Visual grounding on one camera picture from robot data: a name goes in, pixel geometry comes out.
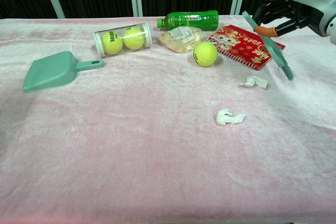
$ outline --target crumpled tissue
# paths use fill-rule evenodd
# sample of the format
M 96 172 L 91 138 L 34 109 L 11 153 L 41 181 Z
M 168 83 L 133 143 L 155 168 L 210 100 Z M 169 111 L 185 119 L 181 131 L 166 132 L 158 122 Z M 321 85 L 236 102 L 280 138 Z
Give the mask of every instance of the crumpled tissue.
M 248 88 L 254 85 L 258 85 L 259 87 L 266 89 L 267 82 L 268 82 L 267 80 L 260 78 L 258 76 L 250 76 L 247 78 L 246 83 L 241 83 L 240 85 Z
M 244 116 L 244 114 L 233 116 L 229 109 L 224 109 L 217 113 L 216 122 L 221 126 L 224 126 L 226 123 L 241 123 Z

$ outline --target brush bristles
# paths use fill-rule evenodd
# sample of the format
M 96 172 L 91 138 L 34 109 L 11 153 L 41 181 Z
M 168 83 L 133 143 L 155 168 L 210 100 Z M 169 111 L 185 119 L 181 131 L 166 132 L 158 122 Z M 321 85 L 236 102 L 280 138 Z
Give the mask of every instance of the brush bristles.
M 290 67 L 288 65 L 284 65 L 282 67 L 283 72 L 285 73 L 285 75 L 287 76 L 288 80 L 293 80 L 294 78 L 294 74 L 293 71 L 290 69 Z

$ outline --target bottle cap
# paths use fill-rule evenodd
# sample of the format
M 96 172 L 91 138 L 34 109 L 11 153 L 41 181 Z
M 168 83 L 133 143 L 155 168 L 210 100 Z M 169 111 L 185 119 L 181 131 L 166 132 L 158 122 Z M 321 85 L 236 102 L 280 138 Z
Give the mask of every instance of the bottle cap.
M 163 19 L 158 18 L 158 19 L 156 20 L 156 24 L 157 24 L 158 28 L 163 27 Z

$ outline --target dustpan handle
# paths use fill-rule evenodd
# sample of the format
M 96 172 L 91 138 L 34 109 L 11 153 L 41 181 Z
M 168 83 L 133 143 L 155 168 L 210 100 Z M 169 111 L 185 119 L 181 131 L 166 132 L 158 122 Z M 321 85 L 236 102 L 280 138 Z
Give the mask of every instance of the dustpan handle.
M 85 71 L 85 70 L 102 68 L 103 66 L 105 66 L 105 62 L 103 60 L 90 60 L 90 61 L 78 62 L 76 64 L 76 70 Z

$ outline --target red notebook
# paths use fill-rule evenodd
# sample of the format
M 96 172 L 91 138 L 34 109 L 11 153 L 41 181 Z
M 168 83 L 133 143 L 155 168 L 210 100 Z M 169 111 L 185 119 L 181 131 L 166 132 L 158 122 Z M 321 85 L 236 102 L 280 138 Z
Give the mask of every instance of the red notebook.
M 233 25 L 224 26 L 212 34 L 208 41 L 216 46 L 220 54 L 255 70 L 259 70 L 272 58 L 258 35 Z M 276 44 L 281 50 L 285 48 L 282 44 Z

